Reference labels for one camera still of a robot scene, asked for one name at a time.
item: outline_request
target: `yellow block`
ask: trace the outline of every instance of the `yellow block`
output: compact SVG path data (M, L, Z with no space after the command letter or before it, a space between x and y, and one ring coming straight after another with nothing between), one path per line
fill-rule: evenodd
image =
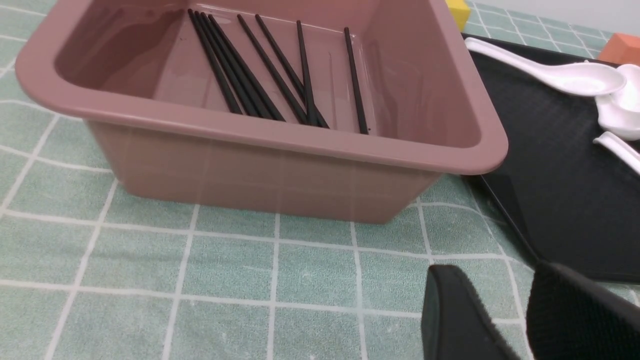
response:
M447 6L449 7L449 11L451 15L453 15L453 19L456 21L458 28L462 31L465 28L465 24L467 20L469 20L469 15L471 14L471 9L465 3L465 0L446 0Z

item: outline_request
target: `white grid line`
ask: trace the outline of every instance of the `white grid line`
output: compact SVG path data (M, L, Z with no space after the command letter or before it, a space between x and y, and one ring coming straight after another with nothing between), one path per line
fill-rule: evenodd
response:
M9 72L9 69L11 69L13 67L13 65L15 64L15 59L13 58L11 61L9 61L8 64L6 64L5 67L3 67L2 69L0 69L0 79L2 79L2 77Z
M0 9L11 10L13 12L28 13L30 15L37 15L37 16L42 16L42 17L47 16L47 14L44 14L44 13L39 13L39 12L31 11L31 10L14 8L12 6L6 6L6 5L0 5Z
M586 50L587 52L589 52L589 51L599 51L597 49L592 49L592 48L589 48L589 47L582 47L582 46L575 45L575 44L568 44L566 42L560 42L560 41L553 40L553 38L550 37L551 36L550 34L549 34L550 38L541 38L541 37L537 37L537 36L534 36L534 35L522 34L519 31L513 31L513 30L507 30L507 29L499 28L497 26L476 24L475 22L469 22L469 24L476 25L476 26L482 26L484 28L484 30L486 31L486 33L489 34L489 36L491 36L491 34L489 33L488 29L497 29L497 30L505 31L506 33L520 35L521 38L523 36L525 36L525 37L535 38L535 39L538 39L538 40L548 41L548 42L553 43L553 45L556 47L556 49L558 50L559 53L562 53L562 50L560 50L560 47L558 46L558 44L565 45L565 46L570 46L570 47L575 47L576 49L583 49L583 50Z
M13 63L15 63L15 59L12 61L12 63L7 65L7 67L13 66ZM45 113L50 113L52 115L60 115L60 114L56 113L55 111L51 111L51 110L49 110L47 108L43 108L40 105L33 104L31 102L22 101L22 100L4 99L4 100L0 100L0 104L17 104L17 105L27 106L28 108L40 110L40 111L45 112Z
M269 292L269 328L267 331L267 360L273 360L273 341L276 331L278 305L278 257L280 255L280 214L275 215L273 227L273 260L271 264L271 291Z
M36 215L32 213L23 213L21 211L15 211L6 209L3 213L10 217L16 218L25 218L29 220L40 220L45 222L56 222L61 224L71 224L71 225L85 225L85 226L96 226L97 222L91 220L78 220L73 218L65 218L65 217L57 217L52 215ZM189 234L189 230L187 229L169 229L164 227L152 227L145 225L135 225L135 224L114 224L109 222L104 222L101 224L103 228L106 229L121 229L121 230L132 230L132 231L146 231L150 233L161 233L161 234L177 234L177 235L185 235ZM248 240L248 241L261 241L261 242L269 242L275 243L276 238L268 238L268 237L260 237L260 236L251 236L251 235L241 235L241 234L229 234L229 233L214 233L209 231L193 231L195 236L203 236L210 238L227 238L227 239L237 239L237 240ZM278 243L286 244L286 245L301 245L308 247L319 247L325 249L335 249L335 250L345 250L345 251L354 251L354 247L352 245L339 245L332 243L319 243L305 240L294 240L294 239L277 239ZM436 254L418 254L414 252L402 252L396 250L387 250L387 249L376 249L369 247L358 247L359 252L373 252L378 254L386 254L391 256L401 256L406 258L417 258L417 259L433 259L433 260L480 260L480 259L497 259L497 260L507 260L507 261L515 261L518 264L523 266L527 266L524 262L519 259L512 258L510 256L506 256L503 254L492 254L492 253L482 253L482 254L446 254L446 255L436 255Z
M536 19L537 19L538 21L540 21L540 24L542 24L542 20L541 20L539 17L537 17L537 16L536 16ZM549 39L551 40L551 42L552 42L552 43L554 43L554 46L556 47L556 49L561 53L561 52L562 52L562 50L560 50L560 47L558 46L558 43L554 40L554 37L552 37L552 36L551 36L551 33L550 33L550 32L549 32L549 30L547 29L547 26L546 26L546 25L544 25L544 24L542 24L542 28L545 30L545 32L546 32L546 33L547 33L547 35L549 36Z
M487 216L487 215L483 214L482 212L480 212L480 211L478 211L478 210L476 210L476 209L470 208L470 207L468 207L468 206L458 205L458 204L450 204L450 203L448 203L448 202L422 202L422 200L420 199L420 197L418 197L418 199L417 199L417 200L418 200L418 201L417 201L415 204L411 204L411 205L407 206L407 208L410 208L410 207L412 207L412 206L424 206L424 207L430 207L430 206L444 206L444 207L446 207L446 208L464 209L464 210L467 210L467 211L471 211L471 212L473 212L473 213L476 213L476 214L480 215L480 216L481 216L481 217L483 217L483 218L486 218L486 219L488 219L488 220L491 220L492 222L496 222L496 223L498 223L498 224L506 225L506 223L505 223L503 220L499 220L499 219L496 219L496 218L489 217L489 216Z
M12 147L9 147L9 146L0 145L0 150L2 150L4 152L8 152L10 154L23 156L25 158L31 157L30 153L24 152L24 151L20 151L20 150L16 150L16 149L14 149ZM50 160L50 159L47 159L47 158L41 158L40 156L36 156L36 157L34 157L34 159L36 161L41 162L41 163L46 163L46 164L54 165L54 166L61 167L61 168L71 168L71 169L74 169L74 170L84 170L84 171L90 171L90 172L103 172L103 173L108 173L108 174L113 172L109 168L87 167L87 166L84 166L84 165L75 165L75 164L63 163L63 162L56 161L56 160Z
M59 119L60 119L59 115L53 116L53 119L50 121L49 125L40 136L40 139L38 140L38 143L33 149L33 152L31 152L31 155L29 155L29 159L27 160L26 164L24 164L22 170L20 171L20 174L18 175L15 182L13 183L13 186L9 189L9 192L4 197L4 201L2 201L2 205L0 205L0 218L2 218L4 211L9 207L9 204L11 203L11 201L13 201L13 198L18 193L18 189L22 185L22 182L27 176L27 173L33 166L36 157L38 156L38 154L40 154L40 151L44 147L44 144L47 142L47 139L51 134L51 132L53 131L53 128L56 127L56 124L58 123Z
M180 262L178 280L175 284L175 298L173 299L173 304L171 305L171 312L169 313L169 324L167 325L166 334L164 336L162 360L169 360L169 357L171 356L171 345L173 341L175 321L178 317L178 307L180 306L180 295L182 294L182 286L184 285L184 278L187 274L187 265L189 263L189 255L191 254L191 244L193 243L193 232L196 229L196 223L198 222L199 213L200 205L193 206L193 213L191 214L191 222L189 224L189 234L187 235L187 242L184 246L182 261Z
M144 289L124 289L124 288L100 288L96 286L78 286L75 287L72 284L50 284L45 282L32 282L32 281L16 281L0 279L0 286L9 288L23 288L33 290L45 290L45 291L66 291L71 292L77 290L79 293L95 293L102 295L117 295L117 296L139 296L139 297L153 297L159 299L177 299L178 301L199 301L199 302L211 302L215 304L230 304L230 305L244 305L244 306L258 306L258 307L271 307L272 302L270 300L246 300L246 299L233 299L233 298L221 298L221 297L208 297L203 295L189 295L189 294L176 294L176 293L163 293L161 291L144 290ZM361 311L364 315L369 316L389 316L395 318L414 318L421 319L421 313L409 313L405 311L389 311L378 309L357 309L355 307L344 306L326 306L316 304L302 304L295 302L275 302L275 307L281 309L303 309L311 311L328 311L332 313L351 313L357 314ZM519 324L520 319L503 319L492 318L492 322L496 324Z
M474 203L476 204L476 209L479 211L480 210L480 206L478 205L478 202L476 200L476 196L473 193L471 193L471 196L472 196L472 198L474 200ZM495 239L495 236L493 235L493 231L491 230L491 227L489 226L489 223L485 219L483 219L483 221L484 221L484 224L486 226L486 229L489 231L489 234L491 235L493 240L498 245L498 248L500 248L500 253L502 253L502 255L506 256L506 253L504 252L504 249L502 248L502 245L500 245L500 243ZM527 338L527 322L526 322L526 319L525 319L524 310L522 309L522 301L520 299L520 292L518 291L518 283L516 282L516 277L515 277L515 274L513 272L513 268L511 267L511 262L506 260L504 263L507 266L507 272L509 274L509 281L511 283L511 290L513 292L513 300L514 300L515 306L516 306L516 313L518 313L518 318L520 319L520 327L522 329L522 336L524 337L524 342L526 344L527 355L529 357L529 360L534 360L533 353L531 352L531 348L529 347L529 339Z
M352 221L349 223L351 229L351 244L353 245L353 259L356 266L356 309L358 315L358 328L360 332L360 358L368 360L367 340L364 328L364 296L362 295L362 266L360 264L360 251L358 249L358 236L356 234L356 224Z
M480 13L481 13L480 9L476 6L476 4L475 4L475 3L473 4L473 7L474 7L474 9L476 9L476 13L478 14L478 19L480 20L480 23L482 24L482 26L484 26L484 29L485 29L485 30L487 30L487 29L489 29L489 28L495 28L495 29L501 29L501 30L507 31L507 32L509 32L509 33L514 33L514 34L518 35L518 37L520 37L520 41L522 41L522 43L523 43L523 44L526 44L526 43L527 43L527 42L524 40L524 38L522 37L522 34L520 34L520 32L519 32L519 30L518 30L518 26L516 26L516 24L513 22L513 19L511 18L511 16L504 15L504 14L500 14L500 13L496 13L496 12L487 12L487 13L494 13L494 14L496 14L496 15L501 15L501 16L504 16L504 17L508 18L508 19L509 19L509 21L511 21L511 25L513 25L513 28L514 28L514 29L516 29L516 31L510 31L510 30L507 30L507 29L502 29L502 28L498 28L498 27L491 27L491 26L487 26L487 25L485 25L485 24L484 24L484 21L482 20L482 15L480 14Z
M422 232L422 239L424 241L424 248L429 258L429 265L433 264L433 251L431 250L431 243L429 242L429 234L427 233L427 224L424 220L424 209L422 208L422 199L418 196L415 200L418 204L418 216L420 220L420 231Z
M102 224L104 223L104 219L107 217L107 212L109 211L109 207L111 206L111 201L113 200L113 196L116 192L117 187L118 180L114 179L113 183L111 184L111 189L109 189L109 193L107 194L107 199L105 200L104 206L102 207L102 211L100 212L100 216L98 217L98 222L96 223L93 234L91 235L91 239L89 240L89 244L87 245L86 251L82 256L82 259L80 260L80 266L78 267L78 271L76 273L74 285L71 289L71 292L69 293L69 296L67 297L65 306L62 308L62 313L60 314L60 318L58 319L58 324L56 325L56 329L53 332L51 342L49 343L49 347L47 348L45 360L53 359L53 355L56 352L56 347L58 346L58 342L60 341L62 330L65 327L67 318L69 316L69 313L71 312L71 307L73 306L76 295L78 294L78 289L80 287L80 284L82 283L84 272L89 262L89 257L91 256L91 253L93 252L93 249L95 247L95 243L98 240Z
M473 7L474 7L474 9L476 9L476 11L478 11L478 12L485 12L485 13L491 13L491 14L494 14L494 15L500 15L500 16L502 16L502 17L508 17L508 18L510 18L510 19L511 19L511 22L512 22L512 23L513 23L513 19L516 19L516 20L518 20L518 21L528 22L529 24L538 24L538 25L542 25L543 27L546 27L546 28L551 28L551 29L556 29L556 30L566 31L566 32L568 32L568 33L575 33L576 35L580 34L580 35L584 35L584 36L586 36L586 37L592 37L592 38L597 38L597 39L604 39L604 40L606 40L606 37L604 36L604 34L602 34L602 31L600 31L600 33L602 34L602 38L600 38L600 37L596 37L596 36L594 36L594 35L585 34L585 33L581 33L580 31L576 31L575 29L573 29L573 28L571 27L571 25L570 25L570 24L567 24L567 25L569 25L569 28L571 28L571 30L567 30L567 29L563 29L563 28L558 28L557 26L553 26L553 25L550 25L550 24L545 24L544 22L542 22L542 20L541 20L541 19L540 19L540 17L538 17L538 16L536 16L536 18L538 19L538 21L533 21L533 20L529 20L529 19L522 19L522 18L519 18L519 17L513 17L511 14L509 14L509 15L504 15L503 13L493 12L493 11L491 11L491 10L478 9L475 3L473 4Z
M17 38L17 37L11 37L11 36L9 36L9 35L2 35L2 34L0 34L0 38L5 39L5 40L13 40L13 41L19 41L19 42L27 42L27 39Z

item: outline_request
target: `spoon handle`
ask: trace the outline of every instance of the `spoon handle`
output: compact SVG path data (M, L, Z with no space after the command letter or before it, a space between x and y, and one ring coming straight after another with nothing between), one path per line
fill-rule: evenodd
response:
M614 155L624 161L630 168L632 168L638 175L640 175L640 154L634 150L624 140L617 137L613 133L605 131L600 137L595 138L593 143L599 143L600 145L609 149Z
M541 70L544 65L536 63L535 61L523 58L511 51L507 51L499 46L489 44L488 42L476 38L465 39L465 45L469 51L489 56L490 58L524 71L535 78L544 78L541 74Z

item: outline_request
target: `green tablecloth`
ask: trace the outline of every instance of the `green tablecloth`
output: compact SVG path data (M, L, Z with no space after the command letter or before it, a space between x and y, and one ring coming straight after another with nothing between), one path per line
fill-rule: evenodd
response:
M464 269L530 356L532 270L459 177L384 226L127 195L84 124L17 83L15 57L53 2L0 0L0 359L418 360L430 263ZM472 7L466 32L545 49L594 57L611 35Z

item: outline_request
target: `orange block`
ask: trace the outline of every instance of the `orange block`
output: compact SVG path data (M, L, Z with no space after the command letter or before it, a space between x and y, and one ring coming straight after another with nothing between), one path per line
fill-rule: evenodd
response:
M598 56L598 60L640 66L640 37L615 33Z

